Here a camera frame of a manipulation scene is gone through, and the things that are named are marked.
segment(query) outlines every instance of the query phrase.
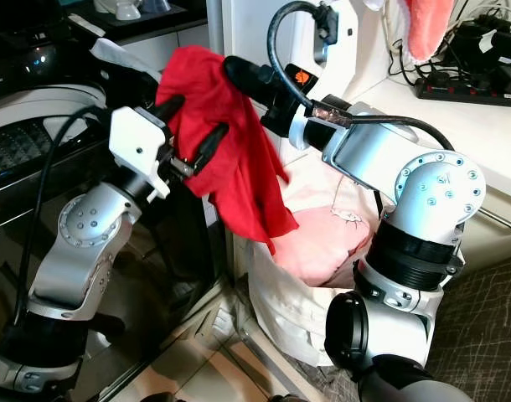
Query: orange label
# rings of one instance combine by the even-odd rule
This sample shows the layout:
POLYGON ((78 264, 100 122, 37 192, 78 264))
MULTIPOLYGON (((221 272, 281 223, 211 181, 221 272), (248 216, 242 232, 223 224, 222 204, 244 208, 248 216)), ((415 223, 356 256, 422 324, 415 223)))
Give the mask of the orange label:
POLYGON ((300 70, 297 72, 297 74, 295 75, 295 78, 297 79, 297 83, 298 84, 306 84, 307 83, 307 80, 309 80, 309 74, 300 70))

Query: pink fabric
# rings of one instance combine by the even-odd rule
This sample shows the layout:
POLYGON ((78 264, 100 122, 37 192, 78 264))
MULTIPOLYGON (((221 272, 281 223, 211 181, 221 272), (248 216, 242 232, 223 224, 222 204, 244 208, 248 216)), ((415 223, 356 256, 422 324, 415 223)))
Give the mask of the pink fabric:
POLYGON ((369 224, 345 220, 331 209, 326 206, 294 213, 299 228, 272 239, 274 262, 309 286, 328 281, 369 238, 369 224))
POLYGON ((425 63, 446 34, 453 0, 401 0, 408 10, 410 26, 405 45, 416 63, 425 63))

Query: red towel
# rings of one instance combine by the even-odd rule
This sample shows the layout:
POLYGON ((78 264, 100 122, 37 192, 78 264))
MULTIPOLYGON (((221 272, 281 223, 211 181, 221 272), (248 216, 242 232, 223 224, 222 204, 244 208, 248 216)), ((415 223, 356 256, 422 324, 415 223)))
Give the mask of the red towel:
POLYGON ((220 122, 230 125, 207 166, 185 184, 197 196, 210 194, 235 234, 267 243, 298 227, 283 204, 277 176, 288 181, 250 99, 227 79, 224 58, 199 46, 177 49, 163 71, 156 103, 182 94, 185 103, 168 123, 178 156, 194 159, 198 144, 220 122))

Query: white shelf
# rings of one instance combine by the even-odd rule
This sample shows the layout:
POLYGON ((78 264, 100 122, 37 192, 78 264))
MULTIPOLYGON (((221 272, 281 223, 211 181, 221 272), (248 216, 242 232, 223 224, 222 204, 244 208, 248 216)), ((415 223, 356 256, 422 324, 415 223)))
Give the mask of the white shelf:
POLYGON ((483 168, 490 187, 511 196, 511 107, 421 100, 408 85, 393 79, 379 82, 352 101, 432 124, 458 152, 483 168))

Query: white laundry bag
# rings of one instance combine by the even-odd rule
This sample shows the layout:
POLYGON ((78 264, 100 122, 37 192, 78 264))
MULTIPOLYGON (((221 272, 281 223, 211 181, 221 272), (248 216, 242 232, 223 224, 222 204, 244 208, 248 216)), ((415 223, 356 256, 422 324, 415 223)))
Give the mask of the white laundry bag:
MULTIPOLYGON (((282 186, 282 197, 293 212, 333 206, 335 214, 361 216, 373 230, 378 213, 373 193, 353 183, 321 161, 320 153, 290 163, 289 185, 282 186)), ((325 283, 310 287, 274 263, 264 243, 244 241, 243 250, 250 300, 257 321, 271 341, 284 353, 312 366, 332 362, 324 350, 326 314, 332 299, 354 286, 352 264, 367 251, 369 243, 351 255, 325 283)))

